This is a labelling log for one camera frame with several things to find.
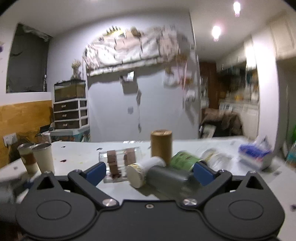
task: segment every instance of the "triangular cutout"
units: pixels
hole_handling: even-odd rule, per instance
[[[256,177],[250,177],[246,187],[263,190],[262,185]]]
[[[52,184],[52,181],[50,180],[49,177],[45,177],[42,182],[39,184],[37,187],[37,190],[42,190],[42,189],[48,189],[48,188],[53,188],[54,185]]]

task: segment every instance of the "blue gripper pad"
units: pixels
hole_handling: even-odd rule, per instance
[[[207,167],[202,162],[197,162],[194,164],[193,176],[203,186],[206,186],[209,183],[211,183],[215,179],[216,174],[217,173],[215,171]]]
[[[106,176],[106,164],[99,162],[83,172],[84,178],[96,186]]]

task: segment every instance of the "white table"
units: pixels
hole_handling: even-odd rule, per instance
[[[248,171],[252,170],[252,168],[241,163],[238,157],[238,147],[243,143],[247,143],[247,139],[244,137],[176,140],[173,142],[173,154],[180,150],[186,150],[196,156],[201,156],[205,150],[215,148],[220,153],[225,153],[232,157],[229,171],[233,175],[245,175]],[[99,152],[131,147],[140,147],[143,157],[150,156],[150,142],[54,142],[52,143],[52,152],[56,171],[55,175],[67,175],[74,169],[81,169],[82,171],[88,169],[98,163]],[[275,170],[280,171],[281,174],[275,176],[273,173]],[[0,169],[0,181],[18,177],[24,172],[26,172],[25,166],[21,159],[19,159]],[[279,234],[279,238],[283,241],[292,241],[296,236],[296,229],[294,228],[296,226],[296,212],[291,212],[290,205],[296,204],[296,174],[277,157],[273,159],[271,167],[265,172],[260,172],[260,174],[275,193],[286,212],[286,219]],[[155,193],[150,193],[149,189],[145,190],[145,192],[139,192],[132,188],[129,182],[100,182],[97,188],[115,198],[120,203],[124,199],[156,200],[160,198],[159,195],[156,197]],[[18,201],[20,202],[25,195],[26,193],[20,195]]]

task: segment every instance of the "green can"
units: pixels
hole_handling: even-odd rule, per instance
[[[196,156],[193,156],[185,151],[179,151],[172,157],[170,167],[176,170],[186,170],[191,172],[194,164],[198,161],[200,161],[200,159]]]

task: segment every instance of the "power outlet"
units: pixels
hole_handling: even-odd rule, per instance
[[[12,134],[9,134],[7,136],[4,136],[3,141],[4,141],[4,145],[6,147],[11,146],[12,144],[17,142],[17,134],[12,133]]]

